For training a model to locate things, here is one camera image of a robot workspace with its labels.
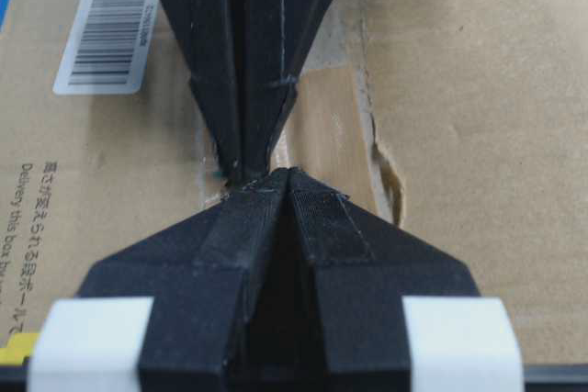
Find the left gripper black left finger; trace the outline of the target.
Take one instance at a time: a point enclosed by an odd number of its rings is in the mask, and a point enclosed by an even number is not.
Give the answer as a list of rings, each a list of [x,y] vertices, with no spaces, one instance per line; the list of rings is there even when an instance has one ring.
[[[80,298],[153,300],[143,391],[236,391],[256,383],[249,325],[267,280],[288,170],[93,264]]]

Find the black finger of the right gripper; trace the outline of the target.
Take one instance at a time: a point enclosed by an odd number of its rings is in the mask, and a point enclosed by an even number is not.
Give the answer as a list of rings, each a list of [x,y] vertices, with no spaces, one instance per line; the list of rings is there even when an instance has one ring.
[[[160,0],[190,73],[190,89],[216,143],[224,176],[242,178],[240,36],[243,0]]]
[[[242,143],[247,180],[268,173],[302,67],[332,1],[245,0]]]

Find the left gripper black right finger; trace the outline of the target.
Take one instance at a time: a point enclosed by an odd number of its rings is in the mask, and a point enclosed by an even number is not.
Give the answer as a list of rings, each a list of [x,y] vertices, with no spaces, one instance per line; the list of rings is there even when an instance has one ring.
[[[351,202],[300,169],[288,172],[304,291],[328,391],[407,391],[405,296],[476,297],[459,259]]]

